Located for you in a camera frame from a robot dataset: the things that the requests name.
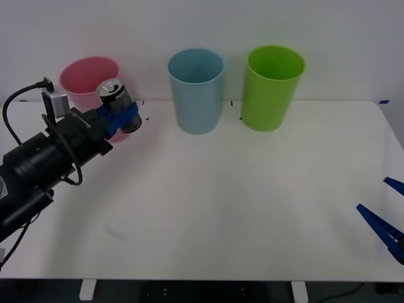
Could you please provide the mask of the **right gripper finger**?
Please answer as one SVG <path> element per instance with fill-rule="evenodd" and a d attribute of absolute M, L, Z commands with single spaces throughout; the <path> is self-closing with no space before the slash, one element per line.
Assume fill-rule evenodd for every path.
<path fill-rule="evenodd" d="M 381 239 L 390 254 L 397 262 L 403 265 L 403 232 L 384 221 L 362 204 L 357 205 L 356 209 Z"/>
<path fill-rule="evenodd" d="M 404 196 L 404 183 L 403 182 L 397 181 L 390 177 L 386 177 L 383 180 L 383 182 L 386 183 L 387 185 L 389 185 L 390 187 L 392 187 L 395 191 L 400 193 L 402 196 Z"/>

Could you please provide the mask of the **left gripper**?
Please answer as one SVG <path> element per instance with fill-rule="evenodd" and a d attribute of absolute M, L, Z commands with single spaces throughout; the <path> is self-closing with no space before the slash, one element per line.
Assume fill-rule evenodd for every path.
<path fill-rule="evenodd" d="M 45 114 L 46 157 L 52 165 L 80 167 L 88 163 L 97 155 L 105 155 L 112 150 L 108 142 L 119 128 L 131 122 L 138 115 L 136 102 L 113 114 L 106 105 L 96 109 L 80 112 L 73 108 L 59 121 L 53 110 Z"/>

